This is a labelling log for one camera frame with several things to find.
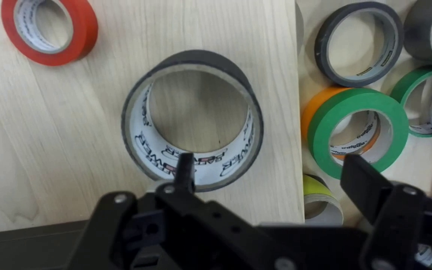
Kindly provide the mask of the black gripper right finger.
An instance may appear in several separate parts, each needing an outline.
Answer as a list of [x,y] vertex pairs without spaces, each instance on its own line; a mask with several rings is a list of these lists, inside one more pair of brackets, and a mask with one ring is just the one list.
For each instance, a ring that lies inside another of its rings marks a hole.
[[360,154],[347,154],[341,186],[360,213],[374,223],[393,184]]

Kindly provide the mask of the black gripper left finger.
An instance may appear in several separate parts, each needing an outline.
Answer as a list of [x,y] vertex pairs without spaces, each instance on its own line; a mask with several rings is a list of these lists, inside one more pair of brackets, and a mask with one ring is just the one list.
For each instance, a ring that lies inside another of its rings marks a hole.
[[195,192],[194,180],[195,180],[194,154],[183,153],[177,162],[174,186],[177,190],[194,193]]

